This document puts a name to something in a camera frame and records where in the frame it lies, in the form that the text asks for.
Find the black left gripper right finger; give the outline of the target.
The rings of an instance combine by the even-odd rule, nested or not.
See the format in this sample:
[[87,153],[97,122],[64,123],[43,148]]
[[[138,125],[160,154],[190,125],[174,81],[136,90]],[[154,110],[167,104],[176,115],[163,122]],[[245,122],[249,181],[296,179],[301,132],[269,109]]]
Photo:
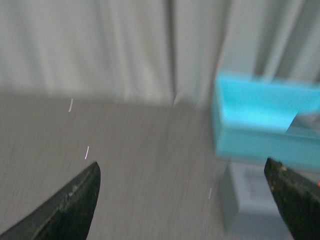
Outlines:
[[264,175],[278,212],[295,240],[320,238],[320,187],[272,158]]

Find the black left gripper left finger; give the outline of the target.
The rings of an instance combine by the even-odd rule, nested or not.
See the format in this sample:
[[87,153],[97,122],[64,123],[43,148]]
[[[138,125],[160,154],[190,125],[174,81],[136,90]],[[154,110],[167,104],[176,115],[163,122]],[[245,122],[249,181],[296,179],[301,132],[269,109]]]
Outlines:
[[93,162],[28,216],[0,235],[2,240],[85,240],[101,186]]

